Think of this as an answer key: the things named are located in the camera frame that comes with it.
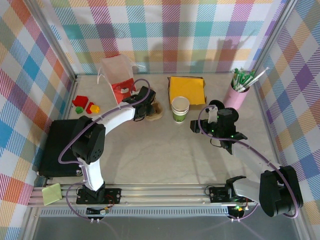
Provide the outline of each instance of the green sponge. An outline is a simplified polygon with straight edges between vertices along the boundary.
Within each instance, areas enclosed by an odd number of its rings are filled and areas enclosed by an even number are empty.
[[[43,205],[47,206],[62,199],[60,183],[42,189]]]

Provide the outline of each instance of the yellow sponge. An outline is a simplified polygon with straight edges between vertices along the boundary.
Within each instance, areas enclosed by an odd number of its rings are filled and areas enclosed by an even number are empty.
[[[205,81],[201,77],[192,76],[171,76],[169,86],[170,103],[175,97],[185,97],[190,105],[200,105],[206,103]]]
[[[60,183],[42,189],[43,205],[47,206],[62,199]]]

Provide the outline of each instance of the red block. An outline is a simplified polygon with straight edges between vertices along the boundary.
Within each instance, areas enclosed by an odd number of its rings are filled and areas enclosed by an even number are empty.
[[[92,105],[94,105],[94,103],[91,101],[91,102],[89,102],[88,106],[86,107],[85,111],[86,111],[87,114],[92,114],[92,111],[90,110],[90,107]]]
[[[82,107],[86,109],[89,98],[87,96],[76,96],[75,100],[72,100],[72,103],[75,107]]]

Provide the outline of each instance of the plaid fabric wall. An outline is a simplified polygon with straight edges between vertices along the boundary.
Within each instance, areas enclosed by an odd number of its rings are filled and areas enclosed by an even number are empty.
[[[140,65],[140,73],[202,73],[248,69],[285,2],[43,0],[39,5],[76,73],[97,74],[100,59],[118,53]]]
[[[0,6],[0,240],[13,240],[71,80],[23,1]]]
[[[320,239],[320,2],[301,0],[264,67],[259,93],[283,164],[298,175]]]

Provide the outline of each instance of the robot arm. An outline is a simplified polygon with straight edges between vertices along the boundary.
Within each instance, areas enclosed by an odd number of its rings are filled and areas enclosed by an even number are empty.
[[[238,157],[259,178],[258,182],[251,181],[245,176],[230,178],[226,181],[225,190],[215,190],[215,193],[222,192],[225,201],[231,201],[238,196],[255,201],[270,217],[291,211],[294,208],[294,203],[279,174],[266,162],[257,159],[257,155],[248,147],[231,140],[245,142],[247,146],[250,146],[248,138],[236,131],[235,122],[239,118],[238,112],[233,108],[225,108],[224,104],[218,100],[211,101],[209,105],[217,107],[218,111],[210,109],[207,111],[209,112],[209,120],[200,120],[203,131],[215,138],[223,139],[220,140],[221,147],[231,155]],[[215,120],[212,120],[210,115],[216,116]],[[198,124],[198,120],[193,120],[190,123],[190,128],[194,133],[200,132]],[[296,171],[291,166],[282,167],[277,163],[272,164],[289,183],[298,207],[301,208],[303,199]]]
[[[134,104],[142,100],[148,93],[148,88],[143,86],[138,94],[125,98],[120,106]],[[86,196],[89,196],[95,203],[101,203],[105,197],[105,182],[101,175],[100,157],[104,151],[106,135],[120,124],[130,120],[140,120],[145,116],[154,113],[151,103],[155,99],[156,93],[150,89],[148,97],[141,103],[123,107],[110,113],[103,118],[100,123],[95,123],[90,127],[71,147],[73,154],[84,166],[85,184],[82,186]],[[78,119],[71,138],[74,138],[93,119],[82,116]]]
[[[120,105],[127,105],[126,102],[121,102]],[[102,119],[100,121],[100,125],[103,125],[104,127],[104,135],[106,136],[112,129],[115,129],[117,126],[123,124],[124,122],[133,120],[135,118],[136,109],[134,107],[126,107],[122,108],[118,111],[115,111],[108,115],[106,118]],[[97,151],[92,151],[94,154],[93,159],[89,161],[85,161],[81,157],[78,157],[78,161],[81,162],[85,168],[85,171],[87,173],[87,181],[85,182],[85,186],[92,190],[92,191],[98,191],[102,186],[104,186],[104,179],[101,175],[101,169],[100,169],[100,156],[103,152],[103,147],[100,145],[101,148]]]

